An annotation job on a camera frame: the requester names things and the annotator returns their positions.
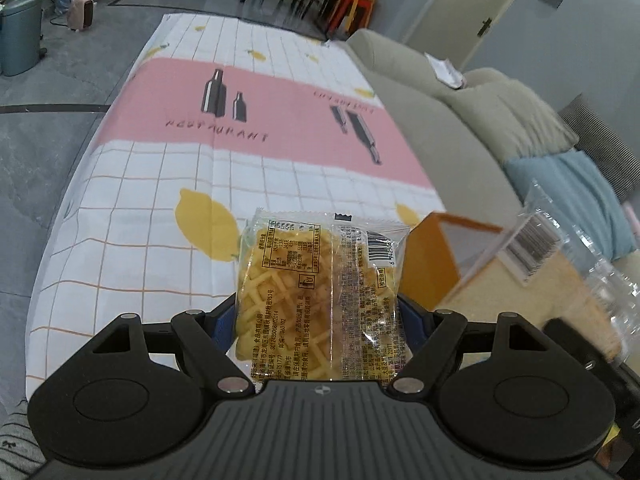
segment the gray floor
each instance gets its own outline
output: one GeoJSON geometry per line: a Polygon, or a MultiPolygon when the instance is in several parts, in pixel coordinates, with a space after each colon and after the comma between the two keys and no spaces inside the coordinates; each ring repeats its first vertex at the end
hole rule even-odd
{"type": "MultiPolygon", "coordinates": [[[[247,0],[244,7],[239,7],[239,0],[121,0],[110,6],[114,1],[98,0],[94,24],[84,32],[45,20],[46,58],[23,74],[0,76],[0,107],[110,104],[162,16],[180,10],[175,7],[279,26],[287,20],[287,28],[319,34],[310,22],[292,23],[282,8],[274,12],[274,0],[265,0],[263,7],[261,0],[247,0]],[[142,6],[127,5],[127,1],[142,6]]],[[[0,422],[2,405],[9,409],[24,395],[24,327],[49,228],[103,115],[0,114],[0,422]]]]}

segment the stool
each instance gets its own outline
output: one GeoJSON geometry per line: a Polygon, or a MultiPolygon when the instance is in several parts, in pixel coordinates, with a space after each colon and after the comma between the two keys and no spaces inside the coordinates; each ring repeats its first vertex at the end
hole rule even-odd
{"type": "Polygon", "coordinates": [[[367,25],[369,25],[369,20],[371,19],[371,13],[373,12],[373,4],[375,3],[375,1],[376,0],[338,0],[335,4],[333,12],[331,13],[331,16],[329,17],[329,25],[326,30],[327,33],[329,34],[336,28],[338,28],[338,26],[346,16],[347,9],[349,8],[350,4],[351,10],[349,11],[349,17],[347,18],[348,33],[353,34],[359,28],[367,28],[367,25]],[[363,8],[365,13],[360,22],[357,23],[352,30],[351,25],[353,25],[353,19],[356,15],[356,9],[358,7],[363,8]]]}

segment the orange box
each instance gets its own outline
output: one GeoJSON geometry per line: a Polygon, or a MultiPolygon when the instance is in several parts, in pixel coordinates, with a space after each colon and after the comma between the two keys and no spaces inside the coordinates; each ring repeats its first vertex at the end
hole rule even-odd
{"type": "Polygon", "coordinates": [[[501,231],[461,216],[431,213],[409,234],[399,291],[433,310],[501,231]]]}

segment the trash can lid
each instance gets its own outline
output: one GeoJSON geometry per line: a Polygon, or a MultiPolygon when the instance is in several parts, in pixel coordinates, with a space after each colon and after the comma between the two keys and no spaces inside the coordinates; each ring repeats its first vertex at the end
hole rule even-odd
{"type": "Polygon", "coordinates": [[[41,0],[11,0],[0,10],[0,16],[10,16],[16,12],[22,12],[23,10],[31,9],[31,7],[40,6],[40,1],[41,0]]]}

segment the barcode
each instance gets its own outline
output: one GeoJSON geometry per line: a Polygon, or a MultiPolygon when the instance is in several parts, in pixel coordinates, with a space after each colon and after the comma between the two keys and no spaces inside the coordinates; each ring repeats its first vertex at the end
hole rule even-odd
{"type": "Polygon", "coordinates": [[[541,214],[532,215],[500,252],[500,260],[522,282],[527,282],[556,252],[560,236],[541,214]]]}
{"type": "Polygon", "coordinates": [[[378,267],[394,267],[396,255],[392,241],[380,233],[367,231],[367,246],[369,249],[369,263],[378,267]]]}

